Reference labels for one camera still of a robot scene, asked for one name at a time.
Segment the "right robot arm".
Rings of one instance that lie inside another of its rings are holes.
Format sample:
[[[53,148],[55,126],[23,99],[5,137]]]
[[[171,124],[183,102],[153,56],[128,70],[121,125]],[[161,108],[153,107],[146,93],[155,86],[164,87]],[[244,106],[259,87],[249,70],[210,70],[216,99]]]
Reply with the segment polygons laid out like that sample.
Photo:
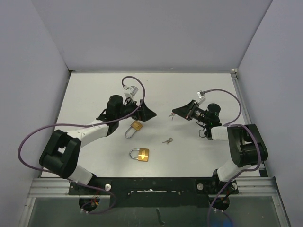
[[[210,103],[203,110],[195,100],[172,110],[174,115],[187,121],[196,120],[202,127],[202,138],[228,141],[230,158],[216,170],[218,177],[211,181],[211,189],[215,193],[226,190],[227,181],[238,173],[251,172],[268,158],[266,146],[256,125],[223,126],[219,118],[220,111],[220,106],[215,103]]]

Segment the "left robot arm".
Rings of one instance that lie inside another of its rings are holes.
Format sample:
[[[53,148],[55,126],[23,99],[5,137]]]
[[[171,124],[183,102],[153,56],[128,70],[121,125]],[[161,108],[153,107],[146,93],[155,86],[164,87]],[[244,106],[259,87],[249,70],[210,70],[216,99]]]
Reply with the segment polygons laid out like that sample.
[[[135,121],[146,122],[157,114],[149,109],[141,99],[141,105],[123,100],[120,95],[113,95],[107,102],[107,107],[92,122],[91,127],[64,132],[55,130],[44,148],[39,164],[62,179],[80,183],[79,188],[85,194],[96,190],[95,175],[78,165],[80,149],[97,139],[111,135],[119,126],[121,118],[132,118]]]

